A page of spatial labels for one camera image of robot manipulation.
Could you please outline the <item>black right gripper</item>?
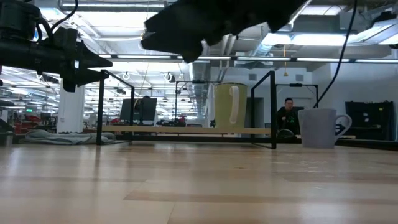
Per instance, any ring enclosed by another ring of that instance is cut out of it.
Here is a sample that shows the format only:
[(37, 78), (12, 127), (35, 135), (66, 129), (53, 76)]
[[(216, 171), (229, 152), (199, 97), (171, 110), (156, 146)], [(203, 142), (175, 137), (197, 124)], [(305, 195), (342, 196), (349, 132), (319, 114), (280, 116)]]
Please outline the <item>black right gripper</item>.
[(215, 45), (233, 32), (239, 0), (180, 0), (144, 22), (141, 45), (146, 50), (179, 54), (185, 62), (203, 52), (202, 42)]

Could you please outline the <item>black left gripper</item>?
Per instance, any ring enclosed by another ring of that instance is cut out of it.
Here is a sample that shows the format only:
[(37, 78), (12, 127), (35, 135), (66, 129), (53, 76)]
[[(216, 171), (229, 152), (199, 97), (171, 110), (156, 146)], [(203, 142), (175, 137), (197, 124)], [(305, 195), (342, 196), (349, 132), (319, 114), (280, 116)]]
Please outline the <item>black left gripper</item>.
[(113, 63), (106, 58), (92, 52), (83, 41), (78, 42), (78, 31), (72, 28), (58, 28), (52, 38), (47, 37), (39, 41), (47, 50), (47, 55), (58, 59), (57, 73), (62, 79), (62, 86), (66, 92), (74, 93), (78, 86), (99, 82), (109, 78), (107, 70), (79, 69), (107, 68)]

